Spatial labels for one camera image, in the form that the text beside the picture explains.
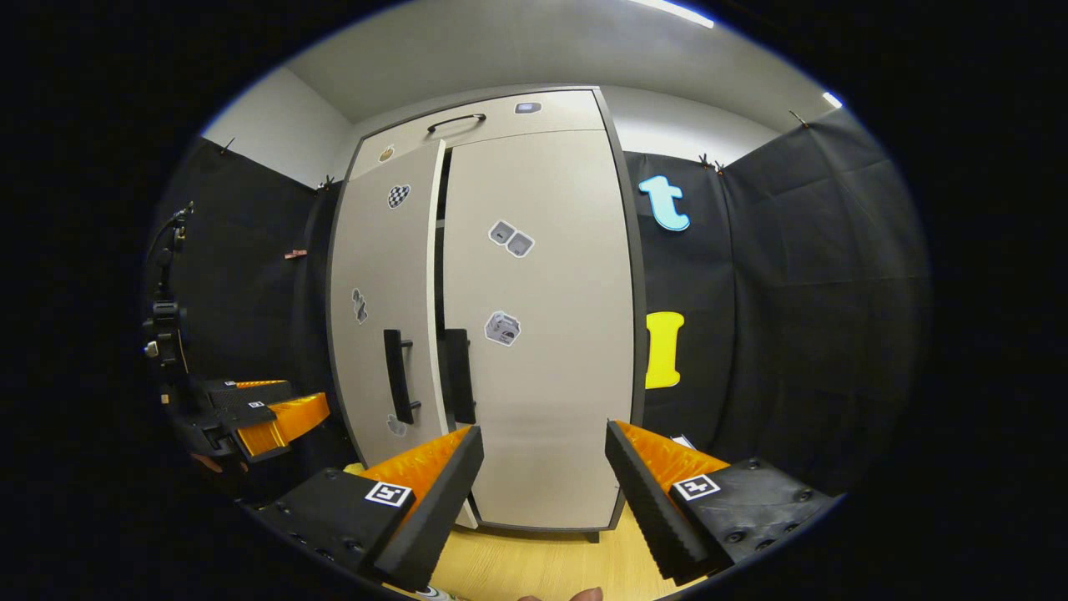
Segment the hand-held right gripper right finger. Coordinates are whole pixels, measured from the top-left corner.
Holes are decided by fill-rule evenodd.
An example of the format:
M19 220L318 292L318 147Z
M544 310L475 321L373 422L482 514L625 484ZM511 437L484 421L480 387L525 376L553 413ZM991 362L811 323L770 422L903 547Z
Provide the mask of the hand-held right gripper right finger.
M838 506L760 457L726 463L609 420L604 454L663 578L717 578L770 555Z

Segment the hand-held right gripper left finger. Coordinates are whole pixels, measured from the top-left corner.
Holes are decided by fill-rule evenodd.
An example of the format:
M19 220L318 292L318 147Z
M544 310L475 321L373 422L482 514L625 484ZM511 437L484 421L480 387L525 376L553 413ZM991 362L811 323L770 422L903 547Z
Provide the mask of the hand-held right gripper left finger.
M484 460L468 426L360 474L327 468L254 520L313 562L405 591L425 588Z

